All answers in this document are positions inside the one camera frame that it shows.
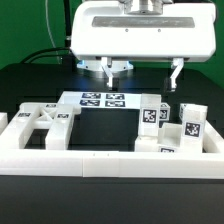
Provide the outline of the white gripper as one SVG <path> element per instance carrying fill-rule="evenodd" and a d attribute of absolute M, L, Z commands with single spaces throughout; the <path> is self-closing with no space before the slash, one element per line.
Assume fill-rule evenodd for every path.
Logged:
<path fill-rule="evenodd" d="M 76 10 L 71 50 L 80 60 L 101 58 L 101 67 L 113 87 L 114 60 L 172 60 L 165 90 L 176 90 L 176 79 L 188 62 L 204 62 L 216 50 L 213 3 L 174 3 L 163 13 L 127 14 L 118 1 L 86 1 Z"/>

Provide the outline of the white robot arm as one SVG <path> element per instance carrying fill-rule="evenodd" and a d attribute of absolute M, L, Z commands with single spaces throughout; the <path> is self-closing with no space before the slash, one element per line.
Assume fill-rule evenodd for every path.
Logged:
<path fill-rule="evenodd" d="M 210 0 L 83 0 L 74 15 L 71 51 L 85 69 L 104 72 L 109 87 L 125 61 L 170 62 L 166 88 L 174 91 L 186 62 L 214 54 L 215 20 Z"/>

